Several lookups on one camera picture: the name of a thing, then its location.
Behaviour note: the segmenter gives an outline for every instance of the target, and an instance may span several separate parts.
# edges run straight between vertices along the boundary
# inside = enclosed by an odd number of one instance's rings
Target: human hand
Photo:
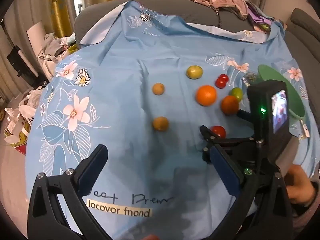
[[[316,189],[300,165],[292,165],[284,181],[292,204],[307,205],[315,198]]]
[[[150,236],[143,238],[142,240],[160,240],[160,239],[157,236],[150,235]]]

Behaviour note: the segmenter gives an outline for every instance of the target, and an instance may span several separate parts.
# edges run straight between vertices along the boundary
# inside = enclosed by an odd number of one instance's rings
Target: camera screen
[[[284,90],[272,96],[273,133],[287,121],[287,98]]]

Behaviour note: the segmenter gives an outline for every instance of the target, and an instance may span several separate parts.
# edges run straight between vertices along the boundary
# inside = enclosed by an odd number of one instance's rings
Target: gray sofa
[[[76,41],[79,43],[87,31],[112,9],[129,0],[113,0],[87,7],[76,18]],[[178,15],[187,23],[218,26],[218,17],[206,6],[190,0],[135,0],[145,7],[165,15]],[[221,28],[230,32],[253,30],[248,20],[220,10]],[[303,72],[309,103],[318,126],[320,125],[320,25],[308,14],[295,9],[284,40]]]

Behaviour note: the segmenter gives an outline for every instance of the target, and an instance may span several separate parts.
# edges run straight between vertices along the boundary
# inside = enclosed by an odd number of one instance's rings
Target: red tomato
[[[229,81],[229,77],[226,74],[221,74],[220,76],[218,76],[218,78],[223,78],[226,82]]]
[[[217,78],[215,85],[217,88],[225,88],[227,82],[223,78]]]
[[[210,128],[210,130],[222,139],[224,139],[227,135],[226,130],[220,125],[213,126]]]

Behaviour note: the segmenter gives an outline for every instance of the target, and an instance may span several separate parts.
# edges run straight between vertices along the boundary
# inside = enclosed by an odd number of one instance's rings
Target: flower center
[[[77,115],[77,112],[75,110],[73,110],[70,114],[71,117],[75,117]]]
[[[82,77],[80,80],[80,84],[83,84],[83,83],[85,83],[85,77]]]

